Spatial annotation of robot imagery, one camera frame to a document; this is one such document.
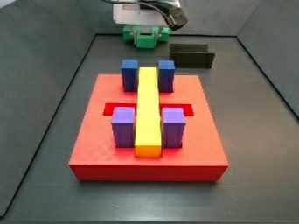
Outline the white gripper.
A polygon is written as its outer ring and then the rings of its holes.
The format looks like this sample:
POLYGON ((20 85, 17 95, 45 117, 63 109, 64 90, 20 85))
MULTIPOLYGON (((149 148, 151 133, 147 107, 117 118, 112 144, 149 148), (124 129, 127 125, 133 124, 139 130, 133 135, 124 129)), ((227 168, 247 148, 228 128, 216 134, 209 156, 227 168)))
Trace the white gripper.
POLYGON ((156 26, 155 43, 164 27, 183 26, 183 8, 179 0, 113 0, 113 21, 131 25, 131 36, 137 42, 139 26, 156 26))

